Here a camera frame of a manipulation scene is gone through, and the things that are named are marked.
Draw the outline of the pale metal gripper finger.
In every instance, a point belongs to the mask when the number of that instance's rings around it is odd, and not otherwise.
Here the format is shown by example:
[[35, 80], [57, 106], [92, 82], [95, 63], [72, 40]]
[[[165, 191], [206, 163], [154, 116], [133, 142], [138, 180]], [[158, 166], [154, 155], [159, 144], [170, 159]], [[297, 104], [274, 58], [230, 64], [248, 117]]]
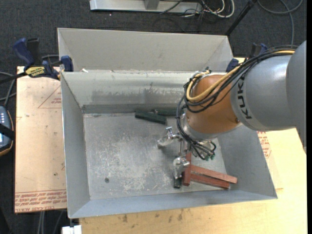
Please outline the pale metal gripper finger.
[[166, 134], [157, 140], [157, 147], [164, 148], [173, 143], [174, 140], [181, 140], [181, 135], [179, 133], [173, 133], [172, 127], [167, 127]]
[[186, 156], [179, 156], [173, 160], [173, 179], [175, 189], [179, 189], [182, 186], [182, 174], [189, 166], [190, 161], [187, 160]]

